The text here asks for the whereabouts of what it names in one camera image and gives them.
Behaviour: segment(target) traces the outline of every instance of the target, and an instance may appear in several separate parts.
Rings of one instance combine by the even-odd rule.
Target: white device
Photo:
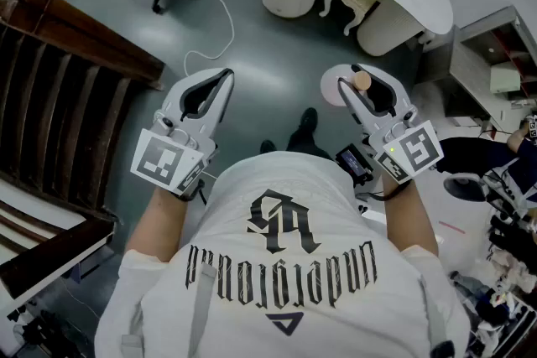
[[[201,70],[177,82],[143,129],[131,172],[183,195],[216,154],[213,136],[232,93],[231,69]]]
[[[432,124],[420,120],[398,80],[371,65],[336,68],[341,69],[341,76],[346,75],[345,70],[365,70],[371,76],[372,84],[365,95],[344,78],[338,79],[338,90],[352,116],[369,133],[369,145],[376,152],[374,159],[398,184],[444,157]]]
[[[463,173],[451,174],[444,179],[444,188],[453,197],[485,201],[500,213],[518,221],[528,213],[526,200],[517,198],[504,184],[503,178],[494,170],[482,177]]]

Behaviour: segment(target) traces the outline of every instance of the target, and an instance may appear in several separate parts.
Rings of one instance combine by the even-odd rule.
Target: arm
[[[128,240],[125,252],[133,249],[155,256],[162,262],[169,262],[179,249],[186,207],[187,203],[169,191],[155,188],[142,219]]]
[[[383,173],[384,195],[391,193],[396,186],[395,181]],[[414,181],[384,204],[388,239],[400,251],[418,245],[438,257],[435,233]]]
[[[529,132],[529,122],[525,122],[522,128],[520,130],[517,130],[514,132],[511,136],[509,136],[509,139],[507,139],[507,146],[511,151],[514,153],[518,153],[520,149],[520,145],[524,142],[525,136]]]

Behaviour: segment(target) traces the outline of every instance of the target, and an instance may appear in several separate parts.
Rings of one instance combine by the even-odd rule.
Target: person in dark clothing
[[[442,140],[444,158],[436,164],[436,168],[439,172],[473,173],[482,177],[492,169],[509,164],[500,170],[502,179],[510,177],[518,186],[519,193],[527,195],[526,200],[537,203],[537,147],[526,138],[528,132],[529,123],[525,122],[509,137],[507,144],[476,137]]]
[[[470,276],[462,276],[459,272],[453,272],[450,279],[455,288],[472,303],[481,319],[494,327],[508,321],[509,311],[506,306],[500,304],[494,307],[490,304],[494,290],[488,285]]]
[[[299,128],[291,134],[286,151],[292,153],[308,153],[316,157],[332,160],[327,151],[324,151],[315,145],[313,133],[317,129],[317,110],[314,107],[308,107],[302,114]],[[277,151],[276,145],[270,140],[264,140],[261,143],[259,153],[272,153]]]
[[[490,242],[523,262],[531,274],[537,274],[537,261],[535,261],[537,244],[535,244],[531,233],[515,224],[506,224],[497,216],[493,216],[490,223],[492,227],[502,233],[492,232],[489,236]]]

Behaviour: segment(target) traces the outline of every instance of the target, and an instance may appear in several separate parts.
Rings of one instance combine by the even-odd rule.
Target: person
[[[181,248],[187,205],[154,191],[97,357],[429,357],[439,338],[464,355],[468,318],[415,184],[386,202],[380,236],[358,214],[351,177],[315,149],[316,125],[308,109],[288,152],[265,142],[222,173]],[[383,177],[385,194],[396,186]]]
[[[529,122],[513,132],[506,143],[478,137],[450,137],[440,142],[444,158],[439,172],[474,173],[482,177],[495,172],[514,200],[524,207],[537,206],[537,147],[527,138]]]
[[[450,275],[455,288],[472,304],[481,319],[493,327],[504,325],[509,320],[509,309],[503,304],[493,306],[491,298],[496,293],[493,288],[471,276],[462,276],[459,272]]]
[[[488,236],[490,242],[523,262],[530,274],[537,274],[537,261],[534,260],[537,244],[534,241],[534,235],[520,228],[517,222],[507,224],[495,215],[491,218],[490,224],[492,226],[492,231]]]

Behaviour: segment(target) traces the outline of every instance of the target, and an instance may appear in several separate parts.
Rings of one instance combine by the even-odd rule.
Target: black shoe
[[[273,153],[274,151],[278,151],[276,148],[276,145],[274,145],[274,142],[271,140],[263,140],[261,142],[261,148],[259,149],[259,153]]]
[[[313,134],[317,128],[317,110],[314,107],[308,107],[300,119],[300,128]]]

